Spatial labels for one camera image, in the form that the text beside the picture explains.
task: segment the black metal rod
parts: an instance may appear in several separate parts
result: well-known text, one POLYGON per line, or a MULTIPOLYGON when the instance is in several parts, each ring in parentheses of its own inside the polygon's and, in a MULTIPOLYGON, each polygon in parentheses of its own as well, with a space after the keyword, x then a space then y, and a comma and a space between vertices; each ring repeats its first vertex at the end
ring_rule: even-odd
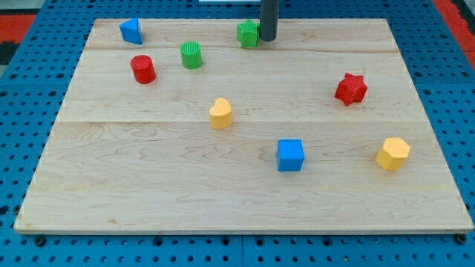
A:
POLYGON ((261 32, 263 41, 274 41, 279 20, 279 0, 261 0, 261 32))

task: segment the blue triangular prism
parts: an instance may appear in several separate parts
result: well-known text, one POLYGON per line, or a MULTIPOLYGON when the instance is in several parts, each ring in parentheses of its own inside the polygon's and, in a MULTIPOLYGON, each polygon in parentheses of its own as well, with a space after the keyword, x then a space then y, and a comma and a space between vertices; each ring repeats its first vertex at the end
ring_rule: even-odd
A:
POLYGON ((131 42, 137 45, 142 44, 142 32, 140 31, 138 18, 126 21, 122 23, 119 27, 124 41, 131 42))

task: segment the green block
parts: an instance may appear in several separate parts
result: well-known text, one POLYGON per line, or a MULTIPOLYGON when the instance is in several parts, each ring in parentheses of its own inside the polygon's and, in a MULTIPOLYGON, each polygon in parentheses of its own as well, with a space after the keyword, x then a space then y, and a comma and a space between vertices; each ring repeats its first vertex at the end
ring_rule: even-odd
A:
POLYGON ((199 68, 203 60, 201 59, 200 44, 194 41, 182 43, 180 46, 181 61, 183 67, 188 69, 199 68))
POLYGON ((237 40, 242 48, 258 46, 259 27, 258 23, 250 19, 237 25, 237 40))

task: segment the blue block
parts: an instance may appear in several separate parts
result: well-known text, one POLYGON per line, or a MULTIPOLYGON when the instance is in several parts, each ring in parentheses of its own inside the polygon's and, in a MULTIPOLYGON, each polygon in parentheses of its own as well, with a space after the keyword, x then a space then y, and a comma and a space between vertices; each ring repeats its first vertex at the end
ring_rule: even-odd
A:
POLYGON ((305 159, 302 140, 279 140, 276 157, 279 171, 300 171, 305 159))
POLYGON ((126 21, 122 23, 119 27, 124 41, 131 42, 137 45, 142 44, 142 32, 140 31, 138 18, 126 21))

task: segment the red cylinder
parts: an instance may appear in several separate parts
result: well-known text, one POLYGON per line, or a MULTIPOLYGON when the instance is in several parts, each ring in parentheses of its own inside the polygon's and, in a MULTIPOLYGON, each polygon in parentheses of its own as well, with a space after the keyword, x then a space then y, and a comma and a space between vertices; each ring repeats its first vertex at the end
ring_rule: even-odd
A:
POLYGON ((131 67, 134 72, 135 80, 141 84, 148 84, 153 82, 156 78, 154 64, 150 56, 135 56, 131 60, 131 67))

